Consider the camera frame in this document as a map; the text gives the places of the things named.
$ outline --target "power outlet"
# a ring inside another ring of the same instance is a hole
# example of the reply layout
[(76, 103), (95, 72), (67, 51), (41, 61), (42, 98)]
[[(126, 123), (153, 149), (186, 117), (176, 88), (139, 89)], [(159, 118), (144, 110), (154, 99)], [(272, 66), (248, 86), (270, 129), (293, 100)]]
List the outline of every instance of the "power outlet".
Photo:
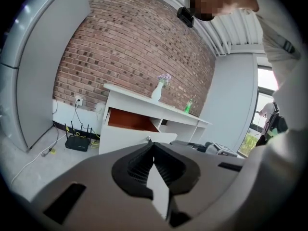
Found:
[(75, 97), (75, 104), (76, 104), (76, 107), (82, 106), (82, 102), (83, 102), (83, 99), (82, 99), (80, 96), (76, 96), (76, 97)]

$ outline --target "white table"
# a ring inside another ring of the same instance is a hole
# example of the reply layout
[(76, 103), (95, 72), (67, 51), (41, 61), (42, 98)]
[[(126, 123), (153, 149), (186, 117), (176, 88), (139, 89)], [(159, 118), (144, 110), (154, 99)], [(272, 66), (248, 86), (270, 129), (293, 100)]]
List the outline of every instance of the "white table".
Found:
[[(119, 86), (104, 84), (104, 87), (110, 93), (103, 115), (100, 154), (146, 143), (149, 139), (162, 143), (175, 139), (198, 143), (206, 127), (211, 125), (182, 110)], [(134, 118), (138, 121), (130, 127)], [(162, 125), (163, 120), (167, 120), (165, 125)], [(152, 127), (147, 130), (141, 123), (151, 123), (149, 127)]]

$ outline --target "green bottle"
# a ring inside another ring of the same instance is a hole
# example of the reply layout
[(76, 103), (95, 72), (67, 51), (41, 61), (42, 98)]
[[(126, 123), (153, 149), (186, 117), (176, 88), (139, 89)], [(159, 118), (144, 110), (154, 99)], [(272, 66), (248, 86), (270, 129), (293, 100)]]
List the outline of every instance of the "green bottle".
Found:
[(189, 113), (189, 109), (191, 108), (192, 102), (193, 102), (192, 98), (188, 100), (184, 112)]

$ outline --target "white wall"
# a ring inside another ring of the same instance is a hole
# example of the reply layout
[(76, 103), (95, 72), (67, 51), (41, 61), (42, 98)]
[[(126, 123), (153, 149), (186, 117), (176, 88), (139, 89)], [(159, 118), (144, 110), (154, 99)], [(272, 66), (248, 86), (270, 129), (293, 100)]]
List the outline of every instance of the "white wall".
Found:
[(248, 131), (257, 100), (257, 60), (251, 53), (217, 58), (212, 84), (200, 118), (212, 123), (199, 143), (207, 141), (237, 151)]
[[(52, 112), (56, 111), (56, 106), (56, 100), (53, 99)], [(92, 128), (97, 134), (100, 134), (105, 107), (106, 105), (103, 103), (98, 103), (95, 111), (84, 110), (80, 108), (80, 106), (77, 107), (78, 116), (83, 123), (83, 126), (87, 128), (89, 125), (89, 128)], [(53, 114), (52, 119), (62, 125), (66, 123), (69, 127), (71, 127), (71, 121), (73, 121), (73, 127), (80, 130), (81, 123), (79, 122), (77, 115), (74, 113), (74, 106), (58, 101), (58, 109), (57, 112)]]

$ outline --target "ceiling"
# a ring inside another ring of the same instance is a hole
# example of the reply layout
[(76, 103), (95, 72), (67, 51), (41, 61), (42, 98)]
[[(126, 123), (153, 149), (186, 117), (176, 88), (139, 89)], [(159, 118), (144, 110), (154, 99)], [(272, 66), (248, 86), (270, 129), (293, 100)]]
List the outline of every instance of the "ceiling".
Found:
[[(184, 6), (184, 0), (163, 1), (175, 9)], [(217, 56), (240, 52), (264, 54), (262, 29), (254, 13), (236, 10), (211, 22), (195, 19), (194, 27)]]

